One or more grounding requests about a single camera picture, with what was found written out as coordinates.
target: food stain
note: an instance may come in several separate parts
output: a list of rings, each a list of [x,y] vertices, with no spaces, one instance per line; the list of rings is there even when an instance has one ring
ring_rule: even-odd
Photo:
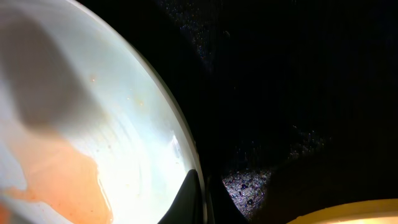
[[[7,224],[9,223],[11,217],[11,212],[8,210],[7,207],[0,203],[0,224]]]
[[[92,158],[52,128],[37,134],[20,127],[10,133],[2,138],[22,167],[27,189],[11,187],[6,194],[26,202],[44,202],[72,223],[112,222]]]

